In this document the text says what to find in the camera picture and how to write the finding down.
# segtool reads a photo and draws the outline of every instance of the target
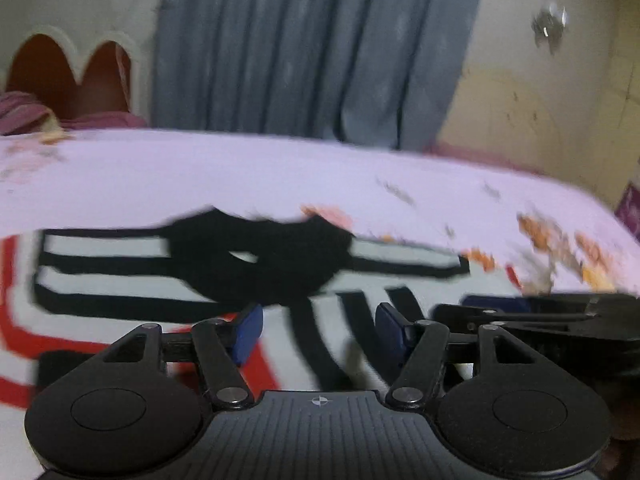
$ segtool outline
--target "black and white garment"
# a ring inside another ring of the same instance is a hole
[[[318,216],[212,210],[148,230],[45,230],[21,257],[31,274],[14,303],[30,304],[28,323],[46,317],[49,336],[112,342],[140,322],[171,330],[257,301],[262,351],[280,385],[299,390],[385,389],[397,371],[374,329],[383,301],[416,320],[470,292],[513,292],[456,254],[355,238]]]

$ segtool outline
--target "crosshair symbol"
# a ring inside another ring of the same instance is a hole
[[[328,404],[329,402],[332,402],[332,401],[327,399],[326,397],[318,396],[318,397],[314,397],[313,399],[311,399],[310,402],[312,402],[316,406],[319,406],[320,408],[322,408],[324,405],[326,405],[326,404]]]

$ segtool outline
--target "gray curtain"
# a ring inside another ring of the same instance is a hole
[[[420,150],[479,0],[162,0],[153,126]]]

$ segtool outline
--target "gray ribbed plate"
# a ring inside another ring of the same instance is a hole
[[[453,456],[420,415],[373,392],[267,392],[217,415],[181,458],[140,480],[490,480]],[[584,473],[576,480],[596,478]]]

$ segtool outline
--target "silver screw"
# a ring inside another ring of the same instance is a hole
[[[238,404],[245,400],[249,394],[246,390],[242,388],[237,388],[235,386],[230,386],[228,388],[222,388],[216,393],[216,397],[219,398],[222,402],[226,402],[227,404]]]
[[[395,400],[403,404],[415,404],[423,397],[422,392],[417,388],[408,388],[406,386],[396,388],[391,395]]]

